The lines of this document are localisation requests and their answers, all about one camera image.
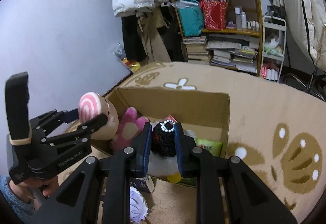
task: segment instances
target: red floral bag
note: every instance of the red floral bag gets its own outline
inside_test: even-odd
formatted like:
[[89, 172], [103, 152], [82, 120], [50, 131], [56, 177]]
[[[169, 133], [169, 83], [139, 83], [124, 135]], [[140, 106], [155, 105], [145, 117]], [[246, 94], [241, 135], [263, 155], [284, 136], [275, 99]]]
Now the red floral bag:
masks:
[[228, 3], [219, 0], [201, 0], [200, 7], [204, 14], [205, 28], [223, 30], [226, 26]]

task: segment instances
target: teal bag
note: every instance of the teal bag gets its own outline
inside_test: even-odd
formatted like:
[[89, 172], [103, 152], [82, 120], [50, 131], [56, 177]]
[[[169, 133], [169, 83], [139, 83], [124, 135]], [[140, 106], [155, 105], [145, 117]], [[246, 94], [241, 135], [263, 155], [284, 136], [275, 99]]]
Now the teal bag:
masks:
[[204, 29], [204, 16], [197, 0], [185, 0], [198, 3], [185, 9], [177, 9], [185, 37], [199, 36]]

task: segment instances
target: person's arm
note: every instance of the person's arm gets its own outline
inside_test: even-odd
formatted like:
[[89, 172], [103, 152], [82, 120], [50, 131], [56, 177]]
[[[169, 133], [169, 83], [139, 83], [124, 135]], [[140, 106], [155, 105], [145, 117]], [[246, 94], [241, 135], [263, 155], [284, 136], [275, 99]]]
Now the person's arm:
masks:
[[43, 190], [44, 196], [50, 196], [59, 186], [58, 177], [49, 181], [41, 181], [37, 178], [30, 178], [19, 185], [15, 185], [8, 176], [0, 176], [0, 191], [7, 200], [8, 204], [17, 214], [17, 216], [25, 223], [30, 224], [30, 219], [40, 206], [34, 201], [33, 194], [29, 188], [40, 187], [46, 185]]

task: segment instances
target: black fuzzy ball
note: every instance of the black fuzzy ball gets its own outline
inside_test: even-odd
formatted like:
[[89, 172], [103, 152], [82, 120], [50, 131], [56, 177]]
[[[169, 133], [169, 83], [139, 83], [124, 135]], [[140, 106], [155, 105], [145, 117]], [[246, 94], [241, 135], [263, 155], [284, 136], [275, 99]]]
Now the black fuzzy ball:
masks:
[[[169, 130], [173, 128], [170, 123], [164, 124]], [[160, 123], [158, 123], [153, 129], [153, 140], [151, 150], [159, 154], [161, 157], [174, 157], [175, 145], [174, 145], [174, 131], [165, 132], [162, 130]]]

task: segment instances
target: silver screw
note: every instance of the silver screw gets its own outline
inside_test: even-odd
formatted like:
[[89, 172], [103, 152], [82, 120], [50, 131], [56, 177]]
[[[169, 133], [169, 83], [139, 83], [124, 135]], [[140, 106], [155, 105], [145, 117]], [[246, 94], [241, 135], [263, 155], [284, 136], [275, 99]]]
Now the silver screw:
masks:
[[92, 164], [92, 163], [94, 163], [96, 161], [96, 158], [94, 157], [94, 156], [90, 156], [90, 157], [88, 157], [87, 159], [86, 159], [86, 162], [88, 163], [88, 164]]
[[194, 148], [192, 149], [192, 152], [193, 152], [193, 153], [196, 153], [196, 154], [202, 153], [202, 151], [203, 151], [203, 149], [200, 148], [200, 147], [194, 147]]
[[127, 148], [125, 148], [123, 151], [124, 151], [124, 153], [126, 153], [126, 154], [131, 154], [131, 153], [134, 152], [134, 149], [133, 149], [132, 147], [127, 147]]
[[240, 158], [238, 156], [232, 156], [230, 160], [232, 163], [235, 163], [235, 164], [240, 162]]

